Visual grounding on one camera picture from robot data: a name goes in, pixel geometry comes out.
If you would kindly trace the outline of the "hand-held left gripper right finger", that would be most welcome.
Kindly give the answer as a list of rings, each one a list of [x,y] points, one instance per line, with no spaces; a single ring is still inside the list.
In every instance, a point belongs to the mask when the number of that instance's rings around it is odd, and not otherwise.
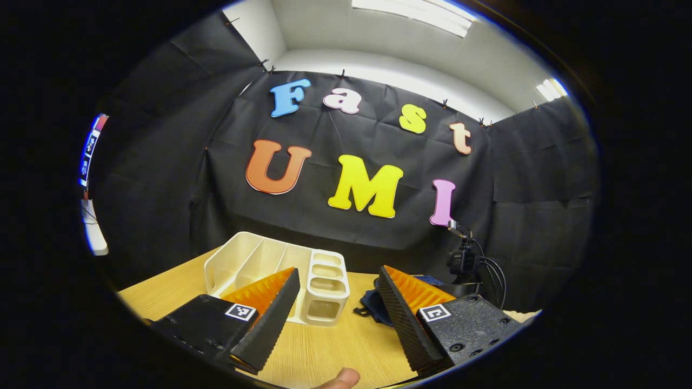
[[[410,369],[420,376],[478,359],[524,328],[477,293],[455,297],[390,266],[381,266],[378,287]]]

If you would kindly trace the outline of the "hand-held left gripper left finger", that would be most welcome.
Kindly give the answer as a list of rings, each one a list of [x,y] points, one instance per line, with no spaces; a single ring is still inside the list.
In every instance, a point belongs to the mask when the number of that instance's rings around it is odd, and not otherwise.
[[[200,294],[152,321],[151,327],[217,367],[258,373],[274,351],[300,289],[299,270],[289,267],[222,298]]]

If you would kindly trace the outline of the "blue schoolbag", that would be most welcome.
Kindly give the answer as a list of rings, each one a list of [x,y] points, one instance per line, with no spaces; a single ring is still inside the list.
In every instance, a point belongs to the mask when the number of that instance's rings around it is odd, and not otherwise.
[[[413,278],[423,281],[423,283],[434,286],[440,290],[445,290],[445,292],[450,293],[455,297],[460,297],[462,288],[461,285],[444,284],[442,281],[439,281],[434,277],[425,275],[414,275]],[[356,315],[363,317],[370,316],[376,323],[380,323],[392,328],[395,327],[379,290],[378,278],[373,281],[373,286],[373,290],[366,291],[366,293],[360,299],[362,307],[354,308],[353,312]]]

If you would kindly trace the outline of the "white plastic bookshelf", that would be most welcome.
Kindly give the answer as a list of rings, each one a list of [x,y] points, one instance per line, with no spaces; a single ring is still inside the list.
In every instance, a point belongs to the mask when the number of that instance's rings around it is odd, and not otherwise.
[[[292,267],[298,270],[300,286],[287,321],[336,325],[350,294],[339,253],[238,232],[204,263],[206,292],[220,298]]]

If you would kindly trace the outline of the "black backdrop cloth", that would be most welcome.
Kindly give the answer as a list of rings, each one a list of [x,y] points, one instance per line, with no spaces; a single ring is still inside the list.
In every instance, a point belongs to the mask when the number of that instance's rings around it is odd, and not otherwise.
[[[123,290],[237,232],[443,278],[471,229],[508,283],[546,306],[585,257],[597,153],[581,109],[554,99],[489,128],[410,91],[328,73],[266,73],[217,12],[148,54],[99,106],[89,195]]]

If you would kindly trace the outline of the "small ceiling light panel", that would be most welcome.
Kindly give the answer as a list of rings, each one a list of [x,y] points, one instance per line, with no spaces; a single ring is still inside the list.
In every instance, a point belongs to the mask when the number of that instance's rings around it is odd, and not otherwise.
[[[569,96],[568,91],[566,91],[561,82],[554,78],[544,79],[541,84],[536,86],[536,90],[547,102]]]

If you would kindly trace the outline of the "white side table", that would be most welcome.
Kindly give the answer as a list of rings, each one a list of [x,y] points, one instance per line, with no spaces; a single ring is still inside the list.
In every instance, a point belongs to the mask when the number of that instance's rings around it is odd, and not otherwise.
[[[93,202],[88,199],[81,201],[82,219],[85,226],[86,240],[89,248],[94,256],[106,256],[109,253],[109,248],[104,239],[101,227],[96,218],[96,211],[93,207]]]

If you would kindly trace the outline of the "computer monitor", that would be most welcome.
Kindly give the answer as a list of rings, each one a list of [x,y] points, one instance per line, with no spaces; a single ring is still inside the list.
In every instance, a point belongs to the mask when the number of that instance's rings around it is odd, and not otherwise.
[[[79,165],[79,184],[84,190],[89,187],[89,172],[97,141],[101,137],[102,130],[109,118],[110,116],[104,113],[96,116],[86,137]]]

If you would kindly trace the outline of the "long ceiling light panel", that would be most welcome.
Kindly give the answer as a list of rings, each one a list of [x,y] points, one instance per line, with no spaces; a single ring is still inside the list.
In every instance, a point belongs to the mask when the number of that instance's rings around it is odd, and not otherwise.
[[[351,0],[351,7],[405,17],[464,38],[477,18],[449,0]]]

